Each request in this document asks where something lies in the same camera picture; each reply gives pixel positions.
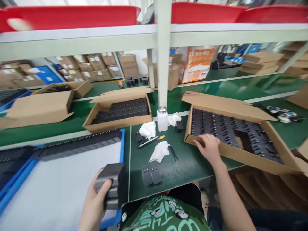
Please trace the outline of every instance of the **flattened cardboard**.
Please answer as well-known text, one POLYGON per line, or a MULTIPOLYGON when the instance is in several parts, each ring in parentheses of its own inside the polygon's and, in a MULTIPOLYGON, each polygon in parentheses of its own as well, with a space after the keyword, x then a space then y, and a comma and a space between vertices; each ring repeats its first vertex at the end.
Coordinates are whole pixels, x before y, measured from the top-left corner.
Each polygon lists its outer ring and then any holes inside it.
POLYGON ((301 168, 296 163, 294 156, 287 148, 272 125, 266 120, 277 120, 259 108, 253 107, 243 101, 230 98, 206 95, 196 92, 186 92, 182 101, 191 103, 184 142, 195 145, 194 140, 201 139, 191 135, 191 115, 193 108, 214 112, 217 114, 245 119, 250 122, 260 123, 262 129, 267 132, 268 137, 273 142, 279 156, 285 165, 254 155, 242 149, 221 143, 219 145, 220 154, 230 159, 261 169, 263 171, 278 175, 284 173, 299 173, 301 168))
POLYGON ((308 109, 308 84, 303 86, 295 95, 289 97, 287 100, 300 107, 308 109))
POLYGON ((278 61, 283 57, 283 54, 274 53, 270 51, 262 51, 244 55, 244 59, 255 63, 266 63, 278 61))
POLYGON ((50 124, 65 120, 73 100, 73 91, 30 95, 15 100, 4 118, 3 129, 50 124))
POLYGON ((277 71, 278 68, 279 68, 278 65, 274 65, 270 68, 259 70, 259 69, 253 69, 253 68, 241 66, 239 68, 239 71, 247 72, 247 73, 250 73, 250 74, 253 74, 253 75, 261 75, 261 74, 273 73, 273 72, 277 71))
POLYGON ((266 69, 274 66, 277 63, 277 61, 267 62, 267 63, 254 63, 250 61, 246 61, 241 65, 241 67, 248 67, 248 68, 254 68, 254 69, 266 69))
POLYGON ((32 95, 41 94, 51 87, 62 86, 62 85, 70 86, 74 90, 74 97, 73 98, 82 98, 93 88, 93 84, 91 84, 88 80, 83 81, 83 82, 80 81, 80 82, 52 83, 52 84, 34 92, 34 93, 32 93, 32 95))
POLYGON ((91 112, 89 113, 86 121, 83 124, 83 127, 90 131, 92 134, 108 131, 116 128, 123 128, 138 124, 143 124, 147 122, 151 122, 152 119, 152 111, 149 103, 149 99, 147 93, 153 92, 153 90, 149 87, 135 87, 135 88, 125 88, 115 91, 106 92, 95 99, 93 99, 90 103, 95 103, 91 112), (92 120, 96 117, 99 111, 106 111, 110 109, 112 103, 125 102, 129 100, 139 99, 139 98, 147 98, 149 114, 135 116, 126 119, 114 120, 110 122, 104 122, 100 124, 92 124, 92 120))

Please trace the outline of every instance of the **panda print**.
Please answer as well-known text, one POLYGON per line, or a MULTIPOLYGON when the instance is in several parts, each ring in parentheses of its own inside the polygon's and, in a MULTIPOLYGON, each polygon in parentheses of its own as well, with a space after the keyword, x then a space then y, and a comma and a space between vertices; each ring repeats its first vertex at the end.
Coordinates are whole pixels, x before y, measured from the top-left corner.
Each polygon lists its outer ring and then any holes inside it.
POLYGON ((176 217, 179 218, 180 220, 189 218, 188 214, 186 214, 183 210, 180 210, 180 209, 177 209, 177 210, 175 211, 175 215, 176 215, 176 217))

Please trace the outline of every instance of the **cardboard box flap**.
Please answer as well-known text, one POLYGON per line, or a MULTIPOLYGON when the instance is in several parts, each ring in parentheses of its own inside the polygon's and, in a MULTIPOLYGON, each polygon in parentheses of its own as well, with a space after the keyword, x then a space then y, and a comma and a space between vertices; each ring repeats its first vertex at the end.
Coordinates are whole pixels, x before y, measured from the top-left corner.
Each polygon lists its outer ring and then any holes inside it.
POLYGON ((188 91, 184 93, 182 101, 261 120, 277 120, 252 104, 236 99, 188 91))
POLYGON ((132 96, 132 95, 143 95, 154 92, 154 90, 150 87, 134 87, 134 88, 125 88, 125 89, 119 89, 114 91, 109 91, 106 93, 101 94, 100 96, 97 96, 95 99, 90 101, 90 103, 98 103, 102 102, 104 100, 108 99, 115 99, 115 98, 125 98, 126 96, 132 96))

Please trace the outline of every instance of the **white tissue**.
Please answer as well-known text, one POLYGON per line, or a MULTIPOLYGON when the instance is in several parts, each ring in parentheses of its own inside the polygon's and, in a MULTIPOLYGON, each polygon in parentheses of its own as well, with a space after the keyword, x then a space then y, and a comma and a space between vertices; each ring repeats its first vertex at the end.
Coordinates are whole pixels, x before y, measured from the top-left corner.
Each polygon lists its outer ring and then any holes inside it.
POLYGON ((172 115, 170 115, 170 116, 168 117, 168 125, 171 125, 171 126, 175 127, 175 126, 176 126, 176 122, 177 122, 177 121, 181 121, 181 120, 182 120, 182 118, 181 118, 180 115, 176 112, 176 113, 174 113, 174 114, 172 114, 172 115))
POLYGON ((156 134, 156 124, 154 121, 145 123, 139 129, 139 133, 141 136, 151 139, 151 137, 155 137, 156 134))
POLYGON ((164 156, 170 154, 168 150, 169 146, 170 144, 167 141, 160 142, 158 145, 156 145, 149 162, 153 162, 156 160, 158 163, 161 163, 164 156))

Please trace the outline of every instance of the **open cardboard box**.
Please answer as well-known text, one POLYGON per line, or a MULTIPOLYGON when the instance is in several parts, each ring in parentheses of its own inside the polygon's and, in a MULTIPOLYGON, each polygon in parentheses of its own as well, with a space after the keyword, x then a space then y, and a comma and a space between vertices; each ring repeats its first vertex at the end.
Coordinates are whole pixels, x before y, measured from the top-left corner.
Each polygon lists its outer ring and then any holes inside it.
POLYGON ((153 92, 154 90, 150 87, 135 87, 135 88, 125 88, 120 90, 109 91, 93 99, 90 103, 95 103, 94 107, 90 111, 83 127, 90 131, 92 134, 105 132, 116 128, 124 128, 128 126, 133 126, 137 124, 143 124, 153 121, 152 111, 149 103, 147 94, 153 92), (111 104, 120 103, 129 100, 147 98, 149 114, 140 115, 125 119, 119 119, 109 122, 104 122, 100 124, 92 124, 92 120, 95 119, 99 111, 109 111, 111 104))
POLYGON ((79 82, 52 83, 52 84, 34 92, 34 93, 32 93, 32 95, 41 94, 51 87, 61 86, 61 85, 70 86, 74 90, 74 98, 84 97, 93 88, 93 85, 88 80, 87 81, 79 81, 79 82))
POLYGON ((0 118, 0 128, 26 127, 65 120, 73 114, 68 113, 73 95, 71 90, 18 98, 6 116, 0 118))
MULTIPOLYGON (((276 130, 273 128, 270 122, 266 121, 277 119, 270 116, 261 109, 240 100, 196 92, 185 92, 182 97, 182 101, 192 104, 188 115, 184 142, 191 145, 195 145, 193 140, 202 142, 200 137, 190 134, 193 108, 207 112, 214 112, 237 119, 244 119, 250 122, 259 123, 261 125, 263 130, 267 132, 267 136, 273 142, 284 165, 223 143, 219 145, 219 151, 222 156, 275 175, 284 173, 299 173, 302 171, 302 169, 297 164, 295 157, 280 138, 276 130)), ((239 141, 239 146, 242 147, 240 138, 237 137, 237 140, 239 141)))

